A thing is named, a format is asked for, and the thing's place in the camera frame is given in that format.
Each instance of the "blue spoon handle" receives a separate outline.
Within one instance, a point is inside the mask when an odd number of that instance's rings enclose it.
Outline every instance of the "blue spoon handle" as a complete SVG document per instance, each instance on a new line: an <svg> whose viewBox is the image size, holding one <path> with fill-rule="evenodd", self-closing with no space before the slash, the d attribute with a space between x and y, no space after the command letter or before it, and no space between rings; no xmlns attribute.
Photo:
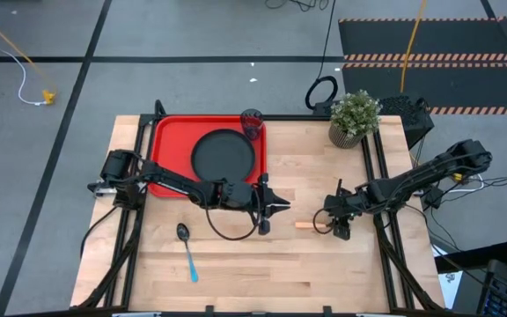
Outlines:
<svg viewBox="0 0 507 317"><path fill-rule="evenodd" d="M199 282L199 276L197 275L197 270L195 269L195 265L193 264L193 258L191 258L191 253L189 252L187 244L185 245L185 249L187 250L187 258L189 259L189 269L191 270L191 282L197 283Z"/></svg>

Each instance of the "green leaves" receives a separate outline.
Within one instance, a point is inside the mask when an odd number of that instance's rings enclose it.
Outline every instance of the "green leaves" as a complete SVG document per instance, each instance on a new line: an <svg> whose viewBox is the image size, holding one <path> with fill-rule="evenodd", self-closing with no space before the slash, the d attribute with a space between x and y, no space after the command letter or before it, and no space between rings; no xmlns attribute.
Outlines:
<svg viewBox="0 0 507 317"><path fill-rule="evenodd" d="M348 93L332 105L331 121L348 136L366 135L378 130L378 112L382 106L366 91Z"/></svg>

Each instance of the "red tray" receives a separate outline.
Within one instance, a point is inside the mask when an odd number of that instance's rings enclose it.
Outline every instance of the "red tray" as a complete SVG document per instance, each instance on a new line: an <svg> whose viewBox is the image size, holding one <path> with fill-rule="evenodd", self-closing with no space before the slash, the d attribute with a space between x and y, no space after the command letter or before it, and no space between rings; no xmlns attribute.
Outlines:
<svg viewBox="0 0 507 317"><path fill-rule="evenodd" d="M191 152L202 136L216 129L234 129L243 133L239 115L168 116L156 127L151 159L162 167L198 181L199 178L191 166ZM252 173L246 178L248 183L257 182L258 177L268 170L266 135L263 126L261 137L252 141L255 164ZM150 185L150 192L157 197L184 197L171 189L155 184Z"/></svg>

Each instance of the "plant pot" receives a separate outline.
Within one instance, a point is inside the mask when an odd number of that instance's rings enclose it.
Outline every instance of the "plant pot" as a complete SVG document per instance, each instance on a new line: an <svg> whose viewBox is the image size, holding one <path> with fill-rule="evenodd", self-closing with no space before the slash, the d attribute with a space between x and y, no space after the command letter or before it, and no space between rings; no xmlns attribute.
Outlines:
<svg viewBox="0 0 507 317"><path fill-rule="evenodd" d="M351 149L361 142L365 135L361 136L348 136L345 132L343 132L340 128L336 127L334 124L330 124L330 130L328 131L328 136L330 137L330 141L332 143L341 148L341 149Z"/></svg>

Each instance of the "yellow cable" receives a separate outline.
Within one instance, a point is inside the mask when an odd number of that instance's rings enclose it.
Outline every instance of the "yellow cable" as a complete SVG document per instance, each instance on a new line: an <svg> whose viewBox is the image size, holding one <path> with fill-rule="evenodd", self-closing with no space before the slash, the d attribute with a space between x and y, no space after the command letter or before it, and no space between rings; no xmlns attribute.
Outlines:
<svg viewBox="0 0 507 317"><path fill-rule="evenodd" d="M23 56L23 58L25 58L26 61L31 64L31 66L33 66L34 70L47 82L47 84L49 84L52 87L53 91L52 93L55 95L57 93L57 88L54 82L50 80L50 78L48 78L48 76L46 76L46 74L41 69L39 69L39 67L36 66L36 64L27 55L21 52L21 50L18 49L17 46L13 44L13 42L7 39L7 37L3 33L0 32L0 36L2 39L4 39L5 42L7 42L7 44L9 44L9 46L11 46L19 55Z"/></svg>
<svg viewBox="0 0 507 317"><path fill-rule="evenodd" d="M402 79L400 80L400 93L404 92L404 81L406 80L406 68L408 66L408 58L410 56L410 49L412 48L412 44L414 43L414 37L416 32L418 31L418 26L420 25L420 20L422 19L423 9L426 7L427 0L422 0L422 5L420 5L420 12L418 12L418 18L415 20L414 30L412 31L412 36L410 37L410 42L408 43L408 48L406 49L406 55L404 56L404 66L402 67Z"/></svg>

